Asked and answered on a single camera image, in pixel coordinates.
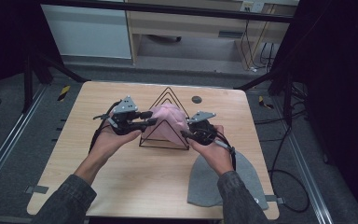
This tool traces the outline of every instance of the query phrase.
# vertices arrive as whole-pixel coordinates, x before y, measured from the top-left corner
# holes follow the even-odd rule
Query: pink fabric
[[[152,118],[158,118],[158,122],[154,126],[147,127],[142,137],[146,138],[150,135],[147,137],[148,139],[168,140],[183,146],[186,140],[182,137],[180,131],[188,130],[185,112],[172,104],[154,106],[150,111],[153,112]]]

